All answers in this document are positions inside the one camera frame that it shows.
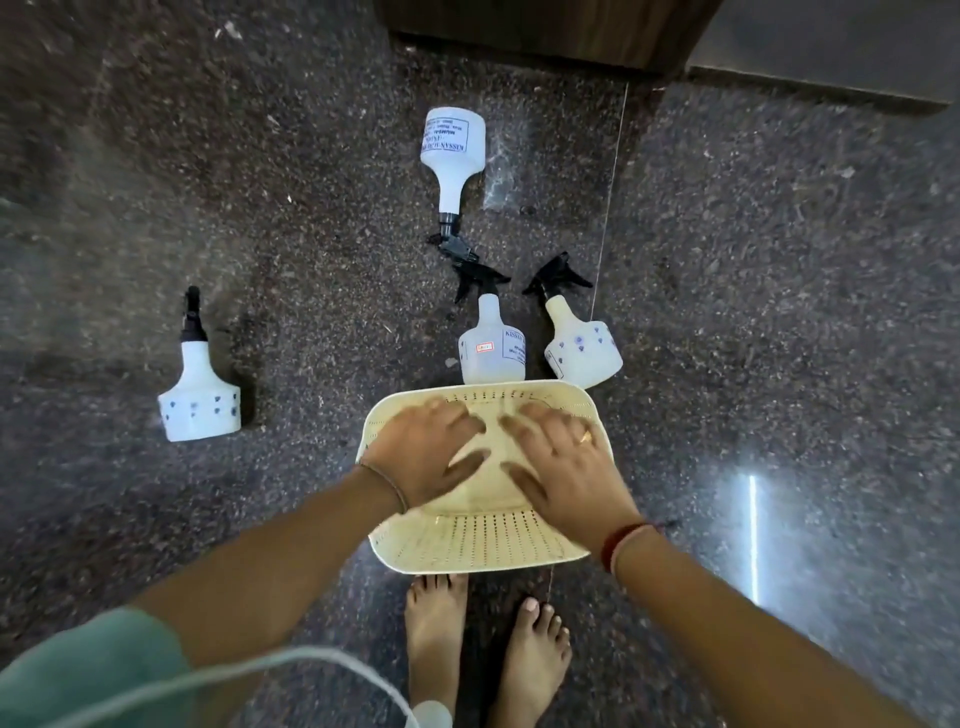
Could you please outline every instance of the spray nozzle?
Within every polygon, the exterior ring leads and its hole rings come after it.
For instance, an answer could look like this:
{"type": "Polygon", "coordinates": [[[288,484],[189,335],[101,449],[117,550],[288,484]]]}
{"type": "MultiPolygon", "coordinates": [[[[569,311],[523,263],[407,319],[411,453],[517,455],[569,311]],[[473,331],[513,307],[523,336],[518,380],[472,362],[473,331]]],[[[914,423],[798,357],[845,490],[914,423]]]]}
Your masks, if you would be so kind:
{"type": "Polygon", "coordinates": [[[426,242],[429,245],[436,245],[441,253],[454,261],[454,264],[458,260],[469,260],[471,263],[475,263],[480,259],[480,256],[473,251],[470,244],[459,235],[444,237],[434,233],[426,239],[426,242]]]}
{"type": "Polygon", "coordinates": [[[457,299],[459,303],[467,297],[470,287],[476,283],[480,286],[480,293],[493,293],[496,295],[496,286],[500,283],[509,283],[510,277],[494,271],[489,265],[483,265],[472,260],[457,260],[453,264],[453,270],[460,276],[460,286],[457,288],[457,299]]]}
{"type": "Polygon", "coordinates": [[[180,342],[206,340],[206,331],[200,323],[200,289],[191,285],[183,294],[183,329],[180,331],[180,342]]]}
{"type": "Polygon", "coordinates": [[[546,301],[554,296],[559,296],[561,286],[565,284],[592,288],[593,283],[570,268],[569,258],[569,254],[563,252],[548,260],[546,264],[537,271],[533,280],[530,281],[530,285],[523,289],[524,295],[536,293],[546,301]]]}

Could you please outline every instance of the bracelet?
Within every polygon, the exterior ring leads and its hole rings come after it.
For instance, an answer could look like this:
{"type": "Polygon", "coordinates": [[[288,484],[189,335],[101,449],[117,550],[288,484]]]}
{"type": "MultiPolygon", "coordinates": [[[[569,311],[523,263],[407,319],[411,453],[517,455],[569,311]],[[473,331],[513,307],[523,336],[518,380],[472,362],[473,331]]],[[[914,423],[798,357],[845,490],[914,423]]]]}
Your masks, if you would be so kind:
{"type": "Polygon", "coordinates": [[[607,540],[603,544],[603,549],[600,551],[600,563],[603,564],[604,571],[613,573],[616,567],[616,557],[620,554],[621,547],[647,526],[656,528],[656,526],[648,522],[630,523],[622,528],[617,528],[607,537],[607,540]]]}
{"type": "Polygon", "coordinates": [[[383,471],[381,471],[381,470],[380,470],[379,468],[377,468],[375,465],[371,465],[370,463],[365,463],[363,460],[361,460],[360,462],[358,462],[357,465],[359,465],[361,468],[366,468],[366,469],[369,470],[371,473],[375,473],[375,474],[379,475],[380,478],[382,478],[384,481],[386,481],[387,485],[389,485],[391,488],[394,489],[394,493],[396,493],[396,499],[400,501],[400,513],[401,513],[401,514],[404,514],[404,513],[406,513],[408,510],[410,510],[410,506],[407,505],[407,498],[406,498],[406,496],[403,494],[403,491],[400,490],[400,487],[399,487],[396,483],[394,483],[394,481],[393,481],[392,478],[390,478],[386,473],[384,473],[383,471]]]}

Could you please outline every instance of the wooden cabinet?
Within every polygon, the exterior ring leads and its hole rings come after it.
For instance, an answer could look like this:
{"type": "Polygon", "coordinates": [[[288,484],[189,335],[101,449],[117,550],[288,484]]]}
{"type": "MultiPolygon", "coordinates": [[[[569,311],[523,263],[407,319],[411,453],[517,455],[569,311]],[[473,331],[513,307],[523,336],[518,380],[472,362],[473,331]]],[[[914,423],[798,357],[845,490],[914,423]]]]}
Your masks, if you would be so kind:
{"type": "Polygon", "coordinates": [[[721,0],[374,0],[392,31],[669,73],[721,0]]]}

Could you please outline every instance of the green sleeve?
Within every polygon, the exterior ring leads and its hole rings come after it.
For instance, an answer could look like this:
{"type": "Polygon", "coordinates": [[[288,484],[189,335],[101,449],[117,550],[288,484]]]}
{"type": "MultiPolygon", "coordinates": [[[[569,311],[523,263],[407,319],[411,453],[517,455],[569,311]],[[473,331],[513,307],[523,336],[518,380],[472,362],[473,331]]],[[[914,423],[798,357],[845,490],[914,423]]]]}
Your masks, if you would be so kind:
{"type": "MultiPolygon", "coordinates": [[[[136,609],[115,609],[59,632],[0,672],[0,725],[42,726],[189,670],[177,635],[166,625],[136,609]]],[[[187,725],[192,702],[190,696],[172,696],[103,721],[98,728],[187,725]]]]}

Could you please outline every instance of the foot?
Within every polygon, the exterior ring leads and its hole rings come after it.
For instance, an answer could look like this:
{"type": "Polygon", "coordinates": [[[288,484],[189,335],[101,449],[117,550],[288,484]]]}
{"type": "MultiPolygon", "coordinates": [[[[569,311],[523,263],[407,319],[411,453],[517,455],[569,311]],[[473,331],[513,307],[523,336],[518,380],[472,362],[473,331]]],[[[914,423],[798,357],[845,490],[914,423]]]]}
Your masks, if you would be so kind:
{"type": "Polygon", "coordinates": [[[507,645],[489,728],[534,728],[564,681],[572,655],[570,630],[553,607],[527,597],[507,645]]]}
{"type": "Polygon", "coordinates": [[[453,715],[467,617],[467,575],[418,576],[407,592],[410,705],[438,700],[453,715]]]}

